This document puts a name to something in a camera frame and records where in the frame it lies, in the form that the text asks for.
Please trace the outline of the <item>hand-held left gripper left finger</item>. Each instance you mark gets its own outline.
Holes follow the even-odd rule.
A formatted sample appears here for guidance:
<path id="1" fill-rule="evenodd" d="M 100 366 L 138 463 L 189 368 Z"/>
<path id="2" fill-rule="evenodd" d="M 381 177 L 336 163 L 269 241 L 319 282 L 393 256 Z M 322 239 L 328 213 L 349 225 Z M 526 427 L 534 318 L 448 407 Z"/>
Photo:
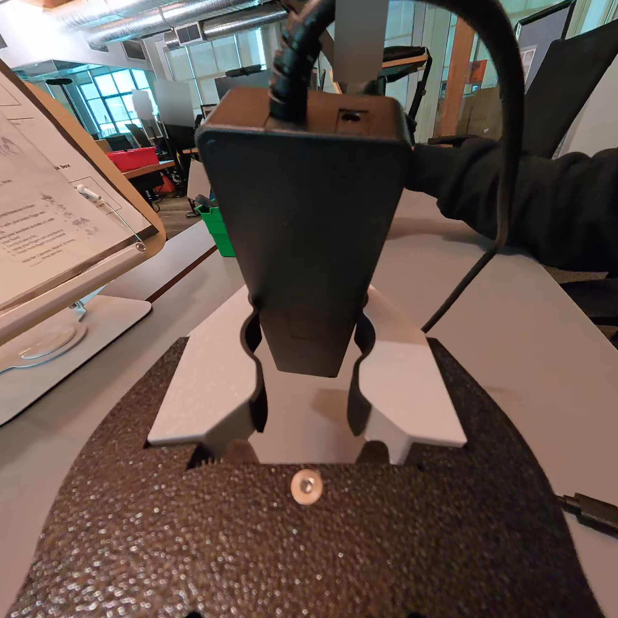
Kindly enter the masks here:
<path id="1" fill-rule="evenodd" d="M 261 341 L 259 315 L 244 285 L 189 334 L 148 445 L 198 444 L 221 457 L 231 441 L 262 433 L 268 405 L 255 354 Z"/>

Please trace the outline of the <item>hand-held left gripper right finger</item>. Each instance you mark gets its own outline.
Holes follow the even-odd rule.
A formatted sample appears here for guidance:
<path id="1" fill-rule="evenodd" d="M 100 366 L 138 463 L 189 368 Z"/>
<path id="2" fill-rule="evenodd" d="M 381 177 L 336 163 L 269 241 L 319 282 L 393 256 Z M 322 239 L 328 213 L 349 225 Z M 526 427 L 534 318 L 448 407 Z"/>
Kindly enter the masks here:
<path id="1" fill-rule="evenodd" d="M 403 465 L 414 445 L 461 448 L 468 440 L 422 330 L 369 286 L 354 343 L 347 401 L 352 433 L 379 443 L 392 465 Z"/>

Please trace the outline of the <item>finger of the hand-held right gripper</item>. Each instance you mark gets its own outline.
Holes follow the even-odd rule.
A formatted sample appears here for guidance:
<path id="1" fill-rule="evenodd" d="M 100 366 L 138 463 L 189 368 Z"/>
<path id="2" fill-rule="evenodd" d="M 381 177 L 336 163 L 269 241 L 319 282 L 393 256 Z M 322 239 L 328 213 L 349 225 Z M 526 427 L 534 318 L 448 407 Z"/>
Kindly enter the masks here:
<path id="1" fill-rule="evenodd" d="M 387 1 L 336 1 L 333 79 L 342 93 L 364 93 L 377 80 L 387 19 Z"/>

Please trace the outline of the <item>tall black usb hub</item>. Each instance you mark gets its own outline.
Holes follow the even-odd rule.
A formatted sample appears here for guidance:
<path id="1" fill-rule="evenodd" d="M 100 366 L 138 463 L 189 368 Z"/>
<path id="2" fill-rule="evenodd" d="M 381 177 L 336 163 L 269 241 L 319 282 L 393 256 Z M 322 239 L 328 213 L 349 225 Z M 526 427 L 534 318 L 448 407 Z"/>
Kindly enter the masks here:
<path id="1" fill-rule="evenodd" d="M 276 367 L 334 378 L 404 190 L 406 113 L 321 91 L 299 124 L 213 112 L 196 143 Z"/>

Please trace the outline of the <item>person's right forearm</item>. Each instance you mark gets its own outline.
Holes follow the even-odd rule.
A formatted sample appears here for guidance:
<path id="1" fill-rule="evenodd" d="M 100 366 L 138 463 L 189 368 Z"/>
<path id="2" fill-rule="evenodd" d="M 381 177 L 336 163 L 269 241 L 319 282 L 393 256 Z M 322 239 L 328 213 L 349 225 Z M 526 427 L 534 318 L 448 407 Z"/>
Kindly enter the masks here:
<path id="1" fill-rule="evenodd" d="M 443 216 L 496 235 L 502 149 L 469 138 L 459 148 L 416 145 L 406 189 L 437 200 Z M 558 159 L 523 154 L 507 244 L 564 271 L 617 272 L 617 149 Z"/>

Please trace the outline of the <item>large dark screen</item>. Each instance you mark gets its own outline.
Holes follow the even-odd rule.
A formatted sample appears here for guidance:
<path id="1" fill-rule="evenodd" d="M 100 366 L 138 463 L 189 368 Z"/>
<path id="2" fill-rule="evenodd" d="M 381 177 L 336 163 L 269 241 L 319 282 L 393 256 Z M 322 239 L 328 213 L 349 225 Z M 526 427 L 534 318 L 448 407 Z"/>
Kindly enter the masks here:
<path id="1" fill-rule="evenodd" d="M 212 122 L 232 126 L 262 127 L 269 117 L 271 70 L 215 80 L 220 102 Z"/>

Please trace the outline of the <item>green plastic bin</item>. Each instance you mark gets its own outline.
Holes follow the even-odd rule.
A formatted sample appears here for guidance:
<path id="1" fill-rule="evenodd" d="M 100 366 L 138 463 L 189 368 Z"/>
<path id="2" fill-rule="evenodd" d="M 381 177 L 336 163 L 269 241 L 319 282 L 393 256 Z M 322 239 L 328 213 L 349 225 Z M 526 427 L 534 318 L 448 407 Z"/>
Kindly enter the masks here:
<path id="1" fill-rule="evenodd" d="M 235 258 L 236 254 L 218 204 L 209 197 L 198 194 L 195 209 L 204 221 L 222 257 Z"/>

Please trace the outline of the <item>grey notice board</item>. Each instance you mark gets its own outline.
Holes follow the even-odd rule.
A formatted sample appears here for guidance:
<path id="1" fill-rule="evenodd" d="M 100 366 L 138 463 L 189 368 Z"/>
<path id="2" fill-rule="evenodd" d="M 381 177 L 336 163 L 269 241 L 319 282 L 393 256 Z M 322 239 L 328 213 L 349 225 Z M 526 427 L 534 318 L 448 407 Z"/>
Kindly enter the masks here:
<path id="1" fill-rule="evenodd" d="M 533 83 L 553 42 L 566 38 L 576 1 L 562 1 L 517 22 L 525 90 Z"/>

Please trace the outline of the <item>black high back chair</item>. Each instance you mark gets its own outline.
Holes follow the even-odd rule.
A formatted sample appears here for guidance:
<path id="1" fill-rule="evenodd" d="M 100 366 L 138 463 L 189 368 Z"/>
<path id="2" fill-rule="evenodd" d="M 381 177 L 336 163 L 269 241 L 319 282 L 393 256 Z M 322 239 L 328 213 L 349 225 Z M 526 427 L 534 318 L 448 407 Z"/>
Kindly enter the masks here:
<path id="1" fill-rule="evenodd" d="M 553 42 L 525 90 L 522 150 L 552 158 L 617 57 L 617 21 Z"/>

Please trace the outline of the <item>instruction sheet stand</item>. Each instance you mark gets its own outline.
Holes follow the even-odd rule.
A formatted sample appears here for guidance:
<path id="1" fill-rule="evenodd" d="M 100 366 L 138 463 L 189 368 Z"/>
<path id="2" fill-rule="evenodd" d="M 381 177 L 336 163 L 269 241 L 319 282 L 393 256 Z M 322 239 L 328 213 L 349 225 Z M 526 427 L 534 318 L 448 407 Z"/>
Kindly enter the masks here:
<path id="1" fill-rule="evenodd" d="M 1 425 L 151 312 L 100 296 L 163 224 L 75 118 L 1 62 Z"/>

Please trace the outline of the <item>red plastic bin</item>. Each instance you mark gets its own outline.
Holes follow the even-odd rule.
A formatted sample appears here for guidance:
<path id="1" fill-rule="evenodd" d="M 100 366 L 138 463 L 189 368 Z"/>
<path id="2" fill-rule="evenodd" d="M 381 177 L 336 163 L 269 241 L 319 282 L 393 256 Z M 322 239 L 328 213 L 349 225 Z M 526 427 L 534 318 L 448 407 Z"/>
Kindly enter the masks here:
<path id="1" fill-rule="evenodd" d="M 156 147 L 110 151 L 106 156 L 122 172 L 130 172 L 151 165 L 159 165 Z"/>

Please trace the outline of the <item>wooden post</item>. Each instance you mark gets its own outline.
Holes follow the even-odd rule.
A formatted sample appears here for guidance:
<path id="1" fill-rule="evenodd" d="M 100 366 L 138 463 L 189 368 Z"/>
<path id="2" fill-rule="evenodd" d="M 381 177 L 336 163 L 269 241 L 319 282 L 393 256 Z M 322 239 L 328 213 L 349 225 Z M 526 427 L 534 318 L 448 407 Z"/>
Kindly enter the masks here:
<path id="1" fill-rule="evenodd" d="M 475 35 L 476 33 L 473 28 L 459 17 L 455 26 L 443 112 L 434 137 L 455 135 L 460 118 L 464 89 L 467 84 L 470 55 Z"/>

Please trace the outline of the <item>silver ventilation duct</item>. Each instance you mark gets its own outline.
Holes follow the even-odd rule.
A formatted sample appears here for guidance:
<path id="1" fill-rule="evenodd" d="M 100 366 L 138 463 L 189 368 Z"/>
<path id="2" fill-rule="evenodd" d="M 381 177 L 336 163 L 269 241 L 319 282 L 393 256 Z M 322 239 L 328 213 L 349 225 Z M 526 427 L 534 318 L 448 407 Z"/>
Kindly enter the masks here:
<path id="1" fill-rule="evenodd" d="M 291 1 L 136 1 L 111 21 L 86 25 L 83 33 L 96 50 L 165 32 L 174 32 L 182 46 L 279 23 L 291 6 Z"/>

